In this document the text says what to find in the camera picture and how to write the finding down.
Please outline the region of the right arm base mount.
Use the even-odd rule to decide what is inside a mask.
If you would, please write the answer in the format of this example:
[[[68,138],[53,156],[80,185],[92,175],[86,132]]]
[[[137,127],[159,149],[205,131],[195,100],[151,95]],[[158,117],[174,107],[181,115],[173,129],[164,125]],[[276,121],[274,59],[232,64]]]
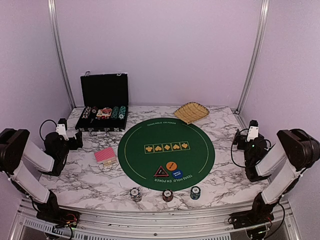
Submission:
[[[273,221],[274,215],[272,213],[255,215],[251,210],[234,212],[227,220],[229,224],[233,225],[234,229],[246,228],[258,224],[264,224]]]

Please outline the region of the triangular all-in button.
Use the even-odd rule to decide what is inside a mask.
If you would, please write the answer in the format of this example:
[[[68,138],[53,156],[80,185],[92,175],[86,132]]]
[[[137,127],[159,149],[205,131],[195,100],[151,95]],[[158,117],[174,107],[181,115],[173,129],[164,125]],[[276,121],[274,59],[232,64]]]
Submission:
[[[162,178],[162,177],[168,177],[169,174],[166,172],[166,170],[162,166],[160,166],[153,176],[155,178]]]

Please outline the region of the orange big blind button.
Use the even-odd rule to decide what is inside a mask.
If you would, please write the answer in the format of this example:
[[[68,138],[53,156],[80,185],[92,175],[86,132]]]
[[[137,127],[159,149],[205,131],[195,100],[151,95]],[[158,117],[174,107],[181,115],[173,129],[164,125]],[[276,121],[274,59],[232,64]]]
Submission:
[[[166,163],[166,169],[169,171],[175,171],[178,168],[178,165],[174,161],[169,161]]]

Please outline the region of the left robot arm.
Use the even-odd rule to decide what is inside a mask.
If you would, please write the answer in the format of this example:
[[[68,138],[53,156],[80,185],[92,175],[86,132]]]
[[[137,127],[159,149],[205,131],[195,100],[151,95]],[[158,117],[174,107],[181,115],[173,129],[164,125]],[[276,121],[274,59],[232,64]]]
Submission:
[[[56,194],[42,185],[33,171],[60,176],[70,151],[83,147],[83,136],[81,132],[69,137],[54,131],[46,135],[44,146],[42,150],[36,145],[27,129],[4,129],[0,133],[0,171],[10,184],[31,199],[37,217],[58,223],[67,213],[59,207]]]

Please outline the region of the blue ten chip stack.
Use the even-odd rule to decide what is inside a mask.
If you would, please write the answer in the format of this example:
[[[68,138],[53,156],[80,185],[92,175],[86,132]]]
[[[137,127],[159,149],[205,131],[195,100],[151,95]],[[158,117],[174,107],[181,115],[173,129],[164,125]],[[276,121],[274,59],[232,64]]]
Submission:
[[[132,188],[130,190],[130,197],[134,202],[140,202],[142,200],[142,194],[140,192],[140,190],[136,187]]]

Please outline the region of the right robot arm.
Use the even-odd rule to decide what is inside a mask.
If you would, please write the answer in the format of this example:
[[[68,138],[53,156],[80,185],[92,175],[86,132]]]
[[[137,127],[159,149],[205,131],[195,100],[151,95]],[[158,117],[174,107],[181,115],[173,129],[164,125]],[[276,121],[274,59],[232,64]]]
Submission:
[[[252,126],[244,135],[238,130],[232,145],[244,153],[247,178],[251,182],[265,180],[278,173],[272,182],[253,200],[252,208],[236,212],[234,217],[247,217],[252,224],[258,224],[280,202],[299,181],[303,173],[320,159],[320,143],[300,128],[284,129],[277,132],[275,144],[259,134]]]

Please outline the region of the blue small blind button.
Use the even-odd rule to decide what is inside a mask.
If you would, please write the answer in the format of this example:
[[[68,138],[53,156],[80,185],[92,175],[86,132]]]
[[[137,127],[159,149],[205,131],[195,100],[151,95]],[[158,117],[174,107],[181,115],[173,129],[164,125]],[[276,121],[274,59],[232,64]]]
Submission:
[[[181,179],[183,177],[183,172],[179,169],[172,171],[172,176],[174,179]]]

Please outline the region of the green fifty chip stack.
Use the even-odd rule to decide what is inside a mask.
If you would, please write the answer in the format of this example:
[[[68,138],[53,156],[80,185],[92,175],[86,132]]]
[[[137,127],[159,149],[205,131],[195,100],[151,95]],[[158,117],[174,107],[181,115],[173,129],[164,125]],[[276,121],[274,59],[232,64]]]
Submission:
[[[201,189],[198,186],[193,186],[190,189],[190,198],[192,200],[198,200],[201,196]]]

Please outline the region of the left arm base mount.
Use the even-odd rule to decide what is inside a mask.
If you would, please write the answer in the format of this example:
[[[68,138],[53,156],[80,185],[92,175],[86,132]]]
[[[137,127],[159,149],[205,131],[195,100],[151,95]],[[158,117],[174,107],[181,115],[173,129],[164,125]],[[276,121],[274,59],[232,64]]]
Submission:
[[[58,226],[67,226],[76,228],[80,213],[74,210],[60,209],[58,213],[40,211],[36,214],[36,217],[40,220],[44,220],[50,223],[54,223]]]

